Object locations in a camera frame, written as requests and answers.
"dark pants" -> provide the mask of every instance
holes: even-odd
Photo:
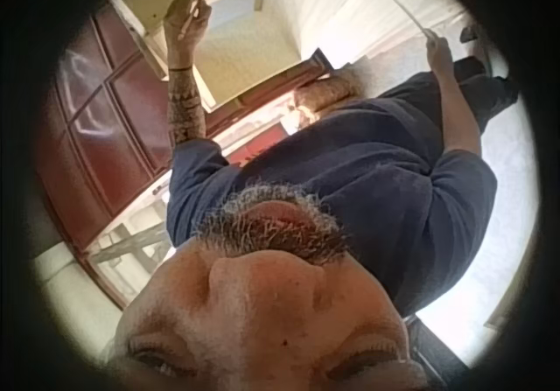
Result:
[[[490,119],[517,101],[516,85],[508,79],[490,77],[482,63],[467,57],[454,63],[455,78],[474,118],[484,132]],[[433,72],[421,72],[404,83],[381,94],[380,98],[398,98],[425,113],[439,129],[441,123],[441,97]]]

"navy blue t-shirt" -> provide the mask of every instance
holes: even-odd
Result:
[[[496,178],[477,155],[443,154],[441,131],[395,99],[359,101],[284,139],[245,167],[211,140],[173,154],[167,229],[177,247],[205,213],[256,181],[317,193],[353,256],[401,315],[446,292],[473,260],[494,205]]]

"t-shirt sleeve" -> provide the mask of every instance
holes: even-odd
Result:
[[[466,150],[442,155],[430,178],[432,198],[423,241],[433,250],[432,279],[443,293],[465,273],[480,248],[497,180],[482,158]]]
[[[210,206],[213,197],[210,182],[219,178],[216,176],[226,167],[228,161],[212,140],[196,139],[175,147],[167,206],[167,230],[173,245],[186,241],[201,210],[206,210],[202,208]],[[220,190],[219,186],[215,187],[214,190]]]

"nose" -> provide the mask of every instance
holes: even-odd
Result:
[[[213,304],[244,324],[258,320],[278,328],[301,326],[328,301],[326,271],[284,251],[220,258],[208,281]]]

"hand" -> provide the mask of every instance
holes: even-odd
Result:
[[[208,27],[212,8],[205,0],[174,0],[164,18],[167,66],[170,69],[193,65],[194,47]]]
[[[453,76],[453,57],[447,39],[432,30],[426,31],[430,34],[426,49],[431,70],[436,76]]]

